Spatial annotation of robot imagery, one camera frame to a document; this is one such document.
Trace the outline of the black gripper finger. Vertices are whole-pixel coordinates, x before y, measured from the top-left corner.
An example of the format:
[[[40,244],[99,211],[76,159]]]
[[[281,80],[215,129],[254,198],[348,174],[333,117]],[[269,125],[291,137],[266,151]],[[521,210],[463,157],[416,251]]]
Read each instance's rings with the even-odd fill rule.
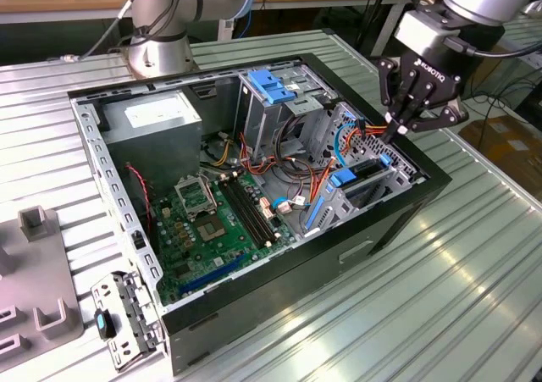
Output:
[[[468,119],[462,111],[457,89],[439,87],[435,83],[423,83],[412,89],[403,102],[397,116],[396,133],[423,132],[458,125]]]
[[[387,107],[387,126],[381,136],[384,143],[391,143],[396,135],[404,135],[414,114],[414,88],[419,80],[416,68],[403,69],[399,58],[381,58],[377,62],[380,99]]]

